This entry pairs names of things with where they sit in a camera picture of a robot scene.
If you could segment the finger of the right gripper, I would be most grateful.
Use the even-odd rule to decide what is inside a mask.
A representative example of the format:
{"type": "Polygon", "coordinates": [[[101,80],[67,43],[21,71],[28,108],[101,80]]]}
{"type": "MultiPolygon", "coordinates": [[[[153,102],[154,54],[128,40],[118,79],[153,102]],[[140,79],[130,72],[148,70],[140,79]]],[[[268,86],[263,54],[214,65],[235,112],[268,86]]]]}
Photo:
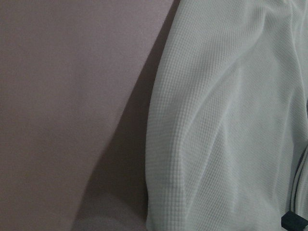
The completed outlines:
{"type": "Polygon", "coordinates": [[[306,220],[292,211],[281,217],[281,227],[285,230],[305,230],[306,220]]]}

